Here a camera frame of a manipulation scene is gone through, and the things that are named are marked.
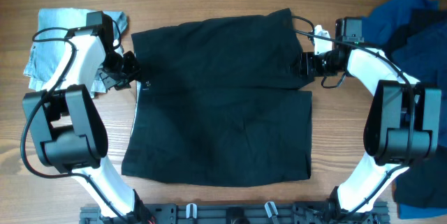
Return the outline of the black shorts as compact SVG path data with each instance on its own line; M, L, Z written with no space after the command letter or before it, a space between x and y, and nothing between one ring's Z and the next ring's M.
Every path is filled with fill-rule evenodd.
M122 174L249 187L312 173L312 75L289 9L132 35L141 67Z

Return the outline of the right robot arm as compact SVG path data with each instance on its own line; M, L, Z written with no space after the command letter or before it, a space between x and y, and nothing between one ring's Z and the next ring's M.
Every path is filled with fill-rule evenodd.
M326 223L365 221L393 180L435 154L441 90L406 74L381 49L366 43L360 18L338 19L335 38L319 25L305 36L314 51L301 55L300 73L354 77L373 96L363 132L365 153L350 177L334 187L320 213Z

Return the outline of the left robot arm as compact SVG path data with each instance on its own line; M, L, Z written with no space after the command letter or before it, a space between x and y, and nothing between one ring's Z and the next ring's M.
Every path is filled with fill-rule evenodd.
M27 93L20 140L24 166L38 177L76 180L98 204L102 223L153 223L154 217L108 157L108 134L90 96L96 76L106 89L128 89L140 79L134 53L118 53L117 23L102 11L65 30L66 49L43 89Z

